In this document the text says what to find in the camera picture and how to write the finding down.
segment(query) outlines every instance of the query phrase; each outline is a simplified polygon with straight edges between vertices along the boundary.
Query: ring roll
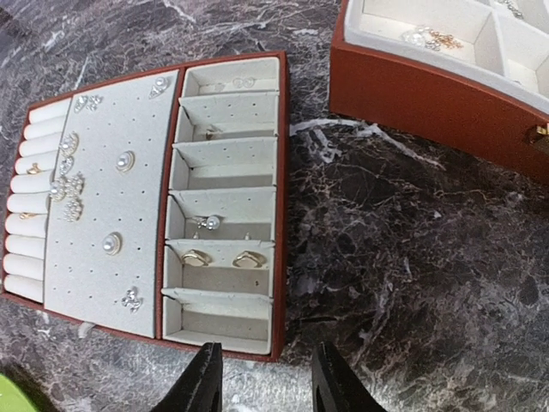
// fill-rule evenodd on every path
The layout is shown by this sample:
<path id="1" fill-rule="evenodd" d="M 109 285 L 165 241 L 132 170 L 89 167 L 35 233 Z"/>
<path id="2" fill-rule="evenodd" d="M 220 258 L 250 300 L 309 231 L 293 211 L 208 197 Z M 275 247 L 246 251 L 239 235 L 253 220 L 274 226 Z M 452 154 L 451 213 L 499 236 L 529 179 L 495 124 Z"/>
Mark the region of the ring roll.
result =
<path id="1" fill-rule="evenodd" d="M 3 280 L 3 288 L 12 294 L 19 294 L 23 298 L 44 302 L 44 283 L 28 277 L 7 275 Z"/>
<path id="2" fill-rule="evenodd" d="M 54 133 L 33 140 L 26 140 L 19 146 L 19 154 L 21 156 L 32 156 L 40 153 L 52 152 L 59 148 L 59 142 L 61 142 L 61 133 Z"/>
<path id="3" fill-rule="evenodd" d="M 6 249 L 16 255 L 44 259 L 45 239 L 29 238 L 18 234 L 11 234 L 6 238 Z"/>
<path id="4" fill-rule="evenodd" d="M 49 206 L 48 192 L 16 193 L 8 197 L 8 210 L 11 213 L 47 214 Z"/>
<path id="5" fill-rule="evenodd" d="M 53 171 L 37 174 L 22 174 L 11 179 L 9 187 L 14 193 L 38 193 L 50 190 Z"/>
<path id="6" fill-rule="evenodd" d="M 36 139 L 37 137 L 47 136 L 52 133 L 61 133 L 65 126 L 65 116 L 50 118 L 43 122 L 29 124 L 23 131 L 23 136 L 27 140 Z"/>
<path id="7" fill-rule="evenodd" d="M 45 239 L 45 222 L 47 215 L 36 215 L 29 219 L 21 219 L 18 213 L 13 213 L 6 219 L 6 231 L 9 234 L 33 236 Z"/>
<path id="8" fill-rule="evenodd" d="M 53 170 L 55 169 L 56 158 L 57 148 L 52 152 L 20 157 L 15 163 L 15 172 L 17 174 L 27 174 L 27 170 L 33 167 L 34 163 L 36 163 L 40 170 Z"/>
<path id="9" fill-rule="evenodd" d="M 31 123 L 39 123 L 50 118 L 58 118 L 60 116 L 67 116 L 67 112 L 70 107 L 70 99 L 56 101 L 49 105 L 39 107 L 38 109 L 31 110 L 28 114 L 28 119 Z"/>
<path id="10" fill-rule="evenodd" d="M 8 253 L 3 257 L 3 269 L 10 275 L 25 276 L 37 281 L 44 280 L 44 261 L 36 257 Z"/>

